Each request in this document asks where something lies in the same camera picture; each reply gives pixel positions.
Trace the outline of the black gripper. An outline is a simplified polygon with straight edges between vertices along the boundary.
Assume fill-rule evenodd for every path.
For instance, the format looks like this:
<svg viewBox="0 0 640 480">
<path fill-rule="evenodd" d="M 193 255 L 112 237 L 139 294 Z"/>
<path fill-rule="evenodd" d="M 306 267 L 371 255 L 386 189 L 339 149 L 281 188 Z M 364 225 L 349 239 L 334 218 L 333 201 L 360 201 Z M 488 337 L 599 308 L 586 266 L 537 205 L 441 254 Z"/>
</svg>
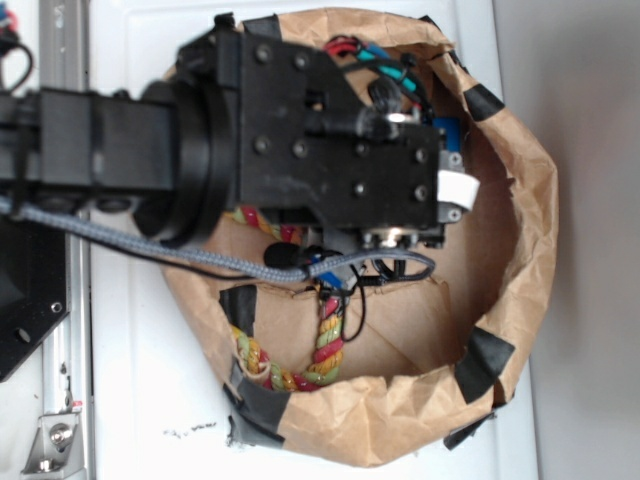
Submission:
<svg viewBox="0 0 640 480">
<path fill-rule="evenodd" d="M 214 35 L 218 83 L 238 97 L 230 107 L 238 204 L 363 243 L 442 244 L 443 136 L 427 102 L 404 107 L 396 60 L 339 64 L 324 49 L 285 40 L 275 19 Z"/>
</svg>

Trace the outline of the white padded gripper finger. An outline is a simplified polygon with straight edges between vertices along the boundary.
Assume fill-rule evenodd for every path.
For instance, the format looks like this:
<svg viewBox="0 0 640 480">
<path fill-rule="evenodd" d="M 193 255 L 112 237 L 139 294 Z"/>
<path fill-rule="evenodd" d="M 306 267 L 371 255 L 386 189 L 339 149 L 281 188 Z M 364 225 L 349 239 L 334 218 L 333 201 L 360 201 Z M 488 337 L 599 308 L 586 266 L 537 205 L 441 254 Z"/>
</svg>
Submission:
<svg viewBox="0 0 640 480">
<path fill-rule="evenodd" d="M 457 223 L 465 212 L 473 210 L 480 181 L 465 172 L 459 152 L 440 154 L 437 176 L 438 221 Z"/>
</svg>

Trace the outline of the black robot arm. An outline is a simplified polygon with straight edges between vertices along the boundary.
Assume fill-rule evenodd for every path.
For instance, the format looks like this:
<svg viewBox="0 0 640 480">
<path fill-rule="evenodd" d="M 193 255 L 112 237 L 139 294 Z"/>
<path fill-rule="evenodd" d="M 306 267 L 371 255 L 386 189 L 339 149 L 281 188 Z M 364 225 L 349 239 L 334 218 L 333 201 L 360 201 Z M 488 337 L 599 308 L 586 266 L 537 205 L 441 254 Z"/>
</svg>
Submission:
<svg viewBox="0 0 640 480">
<path fill-rule="evenodd" d="M 175 73 L 138 99 L 42 89 L 1 98 L 1 209 L 129 212 L 146 237 L 196 244 L 239 207 L 268 222 L 365 241 L 437 244 L 479 183 L 446 147 L 421 87 L 415 115 L 368 104 L 402 93 L 408 58 L 338 65 L 326 51 L 235 30 L 184 45 Z"/>
</svg>

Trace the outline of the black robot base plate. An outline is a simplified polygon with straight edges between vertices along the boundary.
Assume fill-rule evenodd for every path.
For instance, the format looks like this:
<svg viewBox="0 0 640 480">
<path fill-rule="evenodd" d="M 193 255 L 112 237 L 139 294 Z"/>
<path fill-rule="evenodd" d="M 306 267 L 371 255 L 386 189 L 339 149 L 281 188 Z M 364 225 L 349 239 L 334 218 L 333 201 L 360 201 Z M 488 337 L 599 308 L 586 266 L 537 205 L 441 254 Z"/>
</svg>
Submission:
<svg viewBox="0 0 640 480">
<path fill-rule="evenodd" d="M 68 312 L 66 236 L 1 221 L 1 380 L 7 381 Z"/>
</svg>

